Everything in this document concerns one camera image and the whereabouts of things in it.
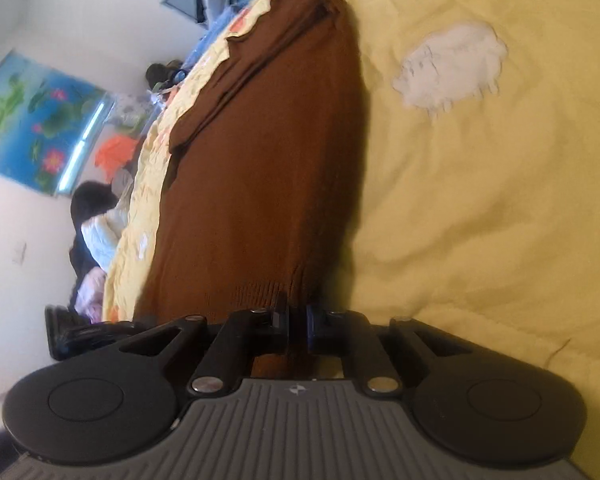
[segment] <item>yellow bedspread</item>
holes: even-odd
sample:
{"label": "yellow bedspread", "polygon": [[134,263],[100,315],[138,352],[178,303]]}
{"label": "yellow bedspread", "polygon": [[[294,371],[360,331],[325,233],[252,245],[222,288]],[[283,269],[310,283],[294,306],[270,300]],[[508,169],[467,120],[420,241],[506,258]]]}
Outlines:
{"label": "yellow bedspread", "polygon": [[[572,381],[588,409],[574,459],[600,478],[600,0],[348,2],[371,120],[334,301]],[[148,270],[168,131],[225,55],[219,40],[144,147],[110,316],[132,315]]]}

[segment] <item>ribbed gray surface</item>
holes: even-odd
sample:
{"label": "ribbed gray surface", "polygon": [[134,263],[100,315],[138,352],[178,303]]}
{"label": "ribbed gray surface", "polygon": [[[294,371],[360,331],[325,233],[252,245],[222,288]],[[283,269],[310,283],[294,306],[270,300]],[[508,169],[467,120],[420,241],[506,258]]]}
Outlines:
{"label": "ribbed gray surface", "polygon": [[[302,386],[300,391],[295,386]],[[425,440],[394,402],[350,381],[245,380],[199,400],[179,427],[134,458],[94,468],[25,457],[4,480],[585,480],[567,461],[498,471],[466,464]]]}

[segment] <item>blue picture frame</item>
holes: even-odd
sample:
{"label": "blue picture frame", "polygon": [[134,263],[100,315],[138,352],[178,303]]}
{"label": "blue picture frame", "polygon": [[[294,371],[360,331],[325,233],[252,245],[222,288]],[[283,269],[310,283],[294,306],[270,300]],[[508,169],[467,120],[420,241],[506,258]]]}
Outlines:
{"label": "blue picture frame", "polygon": [[101,88],[11,52],[0,64],[0,174],[71,193],[111,106]]}

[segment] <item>white patch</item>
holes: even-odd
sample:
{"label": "white patch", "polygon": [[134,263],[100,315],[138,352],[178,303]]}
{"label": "white patch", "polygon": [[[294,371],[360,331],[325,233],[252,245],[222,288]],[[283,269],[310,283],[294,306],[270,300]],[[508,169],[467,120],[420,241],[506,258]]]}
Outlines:
{"label": "white patch", "polygon": [[146,235],[146,233],[142,234],[142,237],[140,238],[140,246],[138,247],[138,260],[144,260],[144,257],[146,255],[146,249],[149,245],[149,237]]}
{"label": "white patch", "polygon": [[486,23],[461,23],[436,32],[402,63],[394,88],[405,106],[425,108],[435,116],[451,110],[455,101],[481,99],[485,90],[498,92],[506,45]]}

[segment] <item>pink flower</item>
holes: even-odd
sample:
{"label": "pink flower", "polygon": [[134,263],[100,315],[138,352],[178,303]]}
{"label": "pink flower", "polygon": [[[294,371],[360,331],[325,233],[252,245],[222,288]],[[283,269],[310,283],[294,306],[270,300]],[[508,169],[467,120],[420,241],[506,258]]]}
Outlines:
{"label": "pink flower", "polygon": [[61,88],[56,88],[53,92],[51,92],[51,97],[53,99],[57,99],[58,101],[66,101],[66,92]]}
{"label": "pink flower", "polygon": [[51,174],[58,174],[64,168],[64,153],[60,150],[52,148],[46,154],[45,160],[42,161],[42,168]]}

